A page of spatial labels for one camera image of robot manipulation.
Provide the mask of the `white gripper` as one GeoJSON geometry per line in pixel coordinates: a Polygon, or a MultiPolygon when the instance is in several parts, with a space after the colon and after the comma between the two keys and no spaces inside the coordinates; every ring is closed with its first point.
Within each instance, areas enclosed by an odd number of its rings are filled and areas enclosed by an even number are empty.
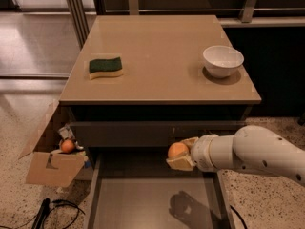
{"type": "Polygon", "coordinates": [[[210,157],[210,145],[216,137],[217,135],[203,135],[200,138],[195,136],[183,139],[181,143],[191,149],[191,157],[180,156],[167,158],[166,162],[174,170],[192,171],[195,164],[202,172],[215,172],[216,168],[210,157]]]}

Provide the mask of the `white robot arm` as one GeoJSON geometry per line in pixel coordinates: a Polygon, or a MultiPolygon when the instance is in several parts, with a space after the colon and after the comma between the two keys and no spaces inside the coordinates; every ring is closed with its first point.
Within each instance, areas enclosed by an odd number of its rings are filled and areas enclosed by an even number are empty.
{"type": "Polygon", "coordinates": [[[274,175],[305,185],[305,151],[259,126],[245,126],[233,135],[203,135],[172,144],[166,162],[179,171],[233,170],[274,175]]]}

